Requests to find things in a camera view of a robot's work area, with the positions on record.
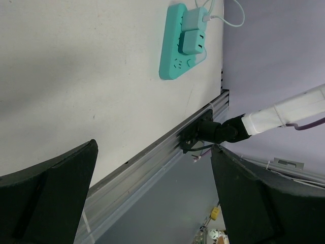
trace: teal power strip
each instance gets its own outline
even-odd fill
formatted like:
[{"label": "teal power strip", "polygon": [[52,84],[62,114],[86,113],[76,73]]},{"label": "teal power strip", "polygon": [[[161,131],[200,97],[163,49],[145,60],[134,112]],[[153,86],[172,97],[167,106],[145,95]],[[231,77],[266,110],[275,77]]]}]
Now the teal power strip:
[{"label": "teal power strip", "polygon": [[179,47],[183,36],[181,27],[185,11],[185,4],[175,4],[167,10],[159,67],[159,76],[163,80],[174,80],[197,65],[196,54],[186,55]]}]

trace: wire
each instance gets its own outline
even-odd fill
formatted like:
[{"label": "wire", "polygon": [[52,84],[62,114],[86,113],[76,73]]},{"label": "wire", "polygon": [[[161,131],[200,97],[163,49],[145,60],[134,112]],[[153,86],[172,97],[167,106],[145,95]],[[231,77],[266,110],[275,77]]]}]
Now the wire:
[{"label": "wire", "polygon": [[206,152],[204,152],[203,154],[199,155],[199,156],[192,155],[192,156],[195,157],[195,158],[193,158],[193,159],[194,159],[194,160],[201,159],[201,158],[204,157],[206,154],[208,154],[210,151],[211,151],[211,148],[210,148],[209,150],[207,150]]},{"label": "wire", "polygon": [[286,124],[286,126],[290,127],[294,127],[297,131],[304,131],[304,130],[307,130],[307,129],[311,129],[311,128],[314,128],[316,126],[320,126],[322,124],[325,124],[325,118],[321,118],[313,123],[310,123],[310,124],[307,124],[307,125],[304,125],[304,126],[298,126],[298,124]]},{"label": "wire", "polygon": [[230,26],[232,26],[232,27],[241,27],[241,26],[244,24],[244,22],[245,22],[245,12],[244,12],[244,9],[243,9],[243,7],[240,5],[239,2],[237,2],[236,0],[233,0],[233,1],[234,1],[235,3],[238,4],[240,10],[241,10],[242,13],[243,13],[243,21],[242,21],[241,24],[231,24],[231,23],[229,23],[228,21],[226,21],[224,18],[222,18],[222,17],[220,17],[220,16],[218,16],[218,15],[211,15],[211,16],[209,16],[209,19],[215,19],[215,18],[218,18],[218,19],[221,19],[221,20],[222,20],[224,23],[226,23],[227,25],[230,25]]},{"label": "wire", "polygon": [[213,146],[213,144],[207,145],[207,146],[202,146],[202,147],[197,147],[197,148],[184,149],[184,151],[201,151],[201,150],[204,150],[204,149],[211,148],[212,146]]},{"label": "wire", "polygon": [[[208,15],[210,15],[213,11],[214,5],[215,5],[215,0],[206,0],[201,7],[204,7],[205,4],[207,4],[209,1],[211,1],[211,5],[208,11]],[[197,8],[199,8],[198,0],[195,0],[195,5]]]}]

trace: metal bracket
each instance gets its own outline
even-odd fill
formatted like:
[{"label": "metal bracket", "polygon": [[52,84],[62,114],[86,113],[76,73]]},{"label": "metal bracket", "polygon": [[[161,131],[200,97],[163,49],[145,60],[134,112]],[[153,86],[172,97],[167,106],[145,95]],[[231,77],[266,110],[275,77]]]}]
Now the metal bracket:
[{"label": "metal bracket", "polygon": [[213,121],[212,109],[206,111],[180,133],[180,147],[184,153],[186,153],[187,149],[191,149],[199,141],[197,139],[199,123],[205,120]]},{"label": "metal bracket", "polygon": [[287,166],[287,167],[290,167],[290,168],[296,168],[296,169],[300,169],[300,170],[304,169],[304,163],[299,163],[299,162],[289,161],[289,160],[283,160],[283,159],[277,159],[277,158],[275,158],[273,162],[275,164],[280,164],[280,165]]}]

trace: power socket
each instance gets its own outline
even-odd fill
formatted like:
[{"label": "power socket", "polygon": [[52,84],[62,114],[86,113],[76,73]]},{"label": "power socket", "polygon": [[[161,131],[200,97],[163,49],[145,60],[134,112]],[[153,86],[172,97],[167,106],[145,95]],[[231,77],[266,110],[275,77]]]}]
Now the power socket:
[{"label": "power socket", "polygon": [[199,54],[204,51],[205,33],[199,29],[190,30],[184,34],[183,53]]},{"label": "power socket", "polygon": [[201,62],[197,55],[204,51],[206,12],[203,7],[188,11],[185,4],[168,7],[159,66],[161,79],[174,80]]}]

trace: white cable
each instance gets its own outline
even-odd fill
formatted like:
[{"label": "white cable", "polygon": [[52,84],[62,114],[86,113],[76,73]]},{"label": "white cable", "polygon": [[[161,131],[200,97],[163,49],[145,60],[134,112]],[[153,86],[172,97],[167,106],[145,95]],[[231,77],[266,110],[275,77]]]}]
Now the white cable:
[{"label": "white cable", "polygon": [[[208,15],[210,15],[213,11],[214,5],[215,5],[215,0],[206,0],[201,7],[204,7],[205,4],[207,4],[209,1],[211,1],[211,5],[208,11]],[[199,8],[198,0],[195,0],[195,5],[197,8]]]},{"label": "white cable", "polygon": [[240,10],[241,10],[241,12],[243,13],[243,21],[240,23],[240,24],[231,24],[231,23],[229,23],[228,21],[226,21],[224,18],[222,18],[222,17],[220,17],[220,16],[218,16],[218,15],[210,15],[209,13],[208,13],[208,15],[206,15],[206,16],[204,16],[203,17],[203,21],[204,22],[206,22],[206,21],[209,21],[209,20],[211,20],[211,19],[215,19],[215,18],[217,18],[217,19],[221,19],[224,23],[226,23],[227,25],[230,25],[230,26],[232,26],[232,27],[241,27],[243,24],[244,24],[244,22],[245,22],[245,12],[244,12],[244,9],[243,9],[243,7],[240,5],[240,3],[239,2],[237,2],[236,0],[233,0],[235,3],[237,3],[238,4],[238,6],[239,6],[239,8],[240,8]]}]

